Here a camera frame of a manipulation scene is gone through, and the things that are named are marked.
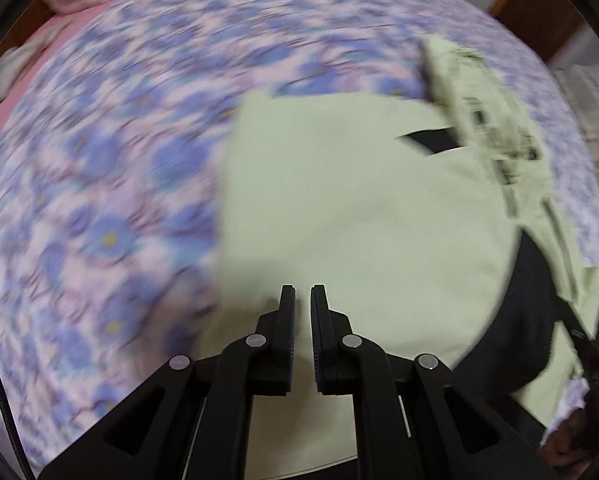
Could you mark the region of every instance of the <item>floral bedsheet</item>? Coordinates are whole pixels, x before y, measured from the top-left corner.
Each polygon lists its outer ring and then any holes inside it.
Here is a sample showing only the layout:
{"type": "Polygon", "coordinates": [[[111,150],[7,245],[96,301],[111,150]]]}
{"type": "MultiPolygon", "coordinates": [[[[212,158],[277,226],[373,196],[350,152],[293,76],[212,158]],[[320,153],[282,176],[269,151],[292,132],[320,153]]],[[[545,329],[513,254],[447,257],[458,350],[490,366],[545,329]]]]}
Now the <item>floral bedsheet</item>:
{"type": "Polygon", "coordinates": [[[36,467],[216,307],[217,175],[240,95],[427,95],[419,38],[480,48],[542,126],[599,267],[599,189],[542,62],[462,0],[119,0],[0,134],[0,373],[36,467]]]}

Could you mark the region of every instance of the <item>white cloth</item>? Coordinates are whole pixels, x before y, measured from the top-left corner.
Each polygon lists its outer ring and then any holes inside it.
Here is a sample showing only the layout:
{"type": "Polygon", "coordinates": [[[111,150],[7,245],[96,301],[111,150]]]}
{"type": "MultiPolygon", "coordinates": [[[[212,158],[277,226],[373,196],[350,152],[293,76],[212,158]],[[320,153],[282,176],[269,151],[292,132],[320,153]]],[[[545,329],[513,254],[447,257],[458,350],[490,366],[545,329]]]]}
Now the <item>white cloth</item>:
{"type": "Polygon", "coordinates": [[[70,19],[63,18],[35,34],[23,46],[10,48],[0,57],[0,103],[69,23],[70,19]]]}

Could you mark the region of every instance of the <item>light green cloth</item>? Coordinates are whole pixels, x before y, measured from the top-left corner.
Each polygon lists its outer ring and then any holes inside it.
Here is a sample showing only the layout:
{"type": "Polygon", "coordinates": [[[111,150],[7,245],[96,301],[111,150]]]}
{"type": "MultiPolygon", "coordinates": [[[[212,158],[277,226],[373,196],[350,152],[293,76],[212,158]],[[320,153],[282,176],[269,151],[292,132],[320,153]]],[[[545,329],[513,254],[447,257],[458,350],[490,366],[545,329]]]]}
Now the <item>light green cloth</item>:
{"type": "MultiPolygon", "coordinates": [[[[465,59],[481,63],[475,52],[438,38],[427,48],[444,109],[361,93],[282,99],[255,93],[244,99],[223,182],[221,308],[199,350],[211,355],[246,335],[259,314],[272,309],[282,285],[294,285],[298,298],[292,393],[256,398],[247,479],[290,476],[356,454],[351,399],[316,391],[312,285],[323,283],[330,306],[387,352],[407,358],[432,352],[452,367],[499,307],[520,224],[546,251],[556,283],[566,283],[554,234],[534,201],[550,195],[547,160],[514,160],[516,139],[509,137],[517,128],[487,137],[464,117],[473,116],[465,96],[484,91],[484,98],[501,98],[499,89],[493,91],[499,83],[482,69],[463,66],[451,74],[452,57],[462,65],[465,59]],[[398,138],[449,124],[464,147],[427,156],[418,144],[398,138]],[[505,159],[520,175],[513,185],[517,218],[507,216],[493,158],[505,159]]],[[[500,101],[485,106],[495,107],[510,124],[510,107],[500,101]]],[[[568,247],[576,256],[576,246],[569,241],[568,247]]],[[[558,291],[567,294],[562,285],[558,291]]],[[[559,354],[549,367],[555,371],[540,378],[548,384],[540,394],[554,404],[573,355],[559,341],[553,354],[559,354]]],[[[537,395],[528,395],[532,406],[537,395]]]]}
{"type": "MultiPolygon", "coordinates": [[[[478,50],[432,36],[424,42],[423,52],[431,73],[433,96],[455,125],[459,143],[481,145],[485,164],[492,164],[494,159],[504,161],[515,180],[511,187],[518,217],[514,221],[529,233],[549,261],[557,294],[575,308],[585,329],[593,334],[599,314],[597,269],[583,266],[570,223],[563,209],[551,198],[553,178],[549,152],[543,145],[539,127],[486,66],[478,50]],[[476,109],[484,112],[486,125],[483,128],[475,124],[476,109]],[[536,141],[541,161],[528,161],[520,156],[528,149],[529,139],[536,141]],[[563,244],[556,236],[544,201],[555,215],[563,244]],[[571,269],[577,290],[575,297],[569,280],[571,269]]],[[[557,409],[563,384],[573,366],[577,366],[570,338],[561,324],[553,334],[552,348],[548,367],[518,393],[518,400],[545,426],[557,409]]]]}

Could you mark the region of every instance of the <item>wooden cabinet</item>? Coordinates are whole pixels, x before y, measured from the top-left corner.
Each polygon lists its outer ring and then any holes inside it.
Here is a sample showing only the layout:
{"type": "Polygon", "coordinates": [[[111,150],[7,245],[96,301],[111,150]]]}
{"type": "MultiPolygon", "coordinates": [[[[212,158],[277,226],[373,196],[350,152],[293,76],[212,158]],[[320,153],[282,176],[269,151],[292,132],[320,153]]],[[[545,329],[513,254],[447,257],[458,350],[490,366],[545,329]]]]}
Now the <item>wooden cabinet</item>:
{"type": "Polygon", "coordinates": [[[548,62],[585,23],[569,0],[497,0],[491,15],[548,62]]]}

